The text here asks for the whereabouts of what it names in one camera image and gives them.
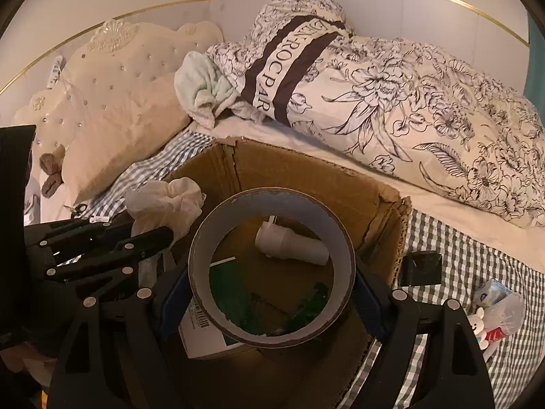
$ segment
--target brown plush object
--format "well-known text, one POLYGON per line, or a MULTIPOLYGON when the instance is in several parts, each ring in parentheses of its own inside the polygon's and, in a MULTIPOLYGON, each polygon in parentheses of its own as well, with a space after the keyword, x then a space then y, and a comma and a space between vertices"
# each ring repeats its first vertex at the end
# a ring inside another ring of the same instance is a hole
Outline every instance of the brown plush object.
POLYGON ((61 171, 66 150, 63 145, 59 145, 52 154, 43 154, 40 157, 40 168, 49 177, 42 186, 42 195, 45 198, 51 198, 59 186, 63 183, 61 171))

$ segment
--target tape roll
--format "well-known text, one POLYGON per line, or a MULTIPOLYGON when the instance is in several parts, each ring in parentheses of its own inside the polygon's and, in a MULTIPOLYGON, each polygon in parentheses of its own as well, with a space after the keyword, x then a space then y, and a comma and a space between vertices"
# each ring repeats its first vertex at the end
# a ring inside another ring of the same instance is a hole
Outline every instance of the tape roll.
POLYGON ((210 321, 235 340, 263 348, 295 346, 322 333, 348 303, 355 277, 354 248, 337 216, 317 199, 281 187, 250 189, 218 205, 198 228, 188 264, 193 295, 210 321), (333 264, 333 286, 325 308, 307 326, 280 336, 249 334, 225 318, 212 296, 209 281, 212 256, 227 233, 248 219, 269 215, 295 219, 312 230, 328 248, 333 264))

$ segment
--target gingham fabric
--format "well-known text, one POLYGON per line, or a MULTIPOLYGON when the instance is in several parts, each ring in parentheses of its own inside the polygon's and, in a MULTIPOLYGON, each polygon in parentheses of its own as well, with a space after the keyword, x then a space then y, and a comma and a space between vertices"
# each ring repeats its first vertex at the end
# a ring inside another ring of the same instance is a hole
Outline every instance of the gingham fabric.
POLYGON ((92 200, 82 216, 111 218, 124 211, 127 189, 137 189, 148 180, 162 180, 185 161, 201 152, 212 140, 212 137, 198 132, 180 132, 153 157, 130 165, 107 191, 92 200))
MULTIPOLYGON (((468 314, 472 314, 476 310, 471 304, 472 291, 489 278, 496 278, 522 295, 526 304, 523 326, 516 334, 503 339, 487 362, 496 408, 507 409, 540 363, 545 340, 545 275, 417 210, 412 212, 405 248, 407 252, 435 250, 442 254, 443 259, 441 285, 403 288, 415 300, 442 304, 452 297, 460 301, 468 314)), ((422 365, 426 337, 416 337, 415 350, 396 408, 408 407, 410 403, 422 365)), ((354 401, 379 348, 379 343, 371 347, 340 408, 348 409, 354 401)))

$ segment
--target barcode label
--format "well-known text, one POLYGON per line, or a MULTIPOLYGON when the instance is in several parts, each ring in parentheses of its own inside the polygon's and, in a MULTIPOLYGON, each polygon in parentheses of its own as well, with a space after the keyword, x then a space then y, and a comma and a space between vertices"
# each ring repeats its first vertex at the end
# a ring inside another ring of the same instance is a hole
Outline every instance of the barcode label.
POLYGON ((199 327, 207 328, 210 325, 210 322, 208 321, 208 318, 206 318, 206 315, 202 311, 201 307, 197 303, 197 300, 193 297, 193 307, 195 308, 195 316, 197 317, 197 324, 199 327))

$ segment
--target floral print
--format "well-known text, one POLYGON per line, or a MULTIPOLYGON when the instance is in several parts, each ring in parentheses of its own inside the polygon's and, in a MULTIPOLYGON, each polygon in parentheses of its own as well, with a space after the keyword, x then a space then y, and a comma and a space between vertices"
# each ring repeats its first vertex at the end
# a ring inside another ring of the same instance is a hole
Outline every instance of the floral print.
MULTIPOLYGON (((519 226, 545 226, 545 130, 535 107, 441 48, 354 36, 332 0, 272 0, 242 43, 213 46, 209 57, 241 92, 265 46, 301 15, 333 23, 338 35, 296 70, 284 122, 387 175, 519 226)), ((276 118, 258 95, 247 102, 276 118)))

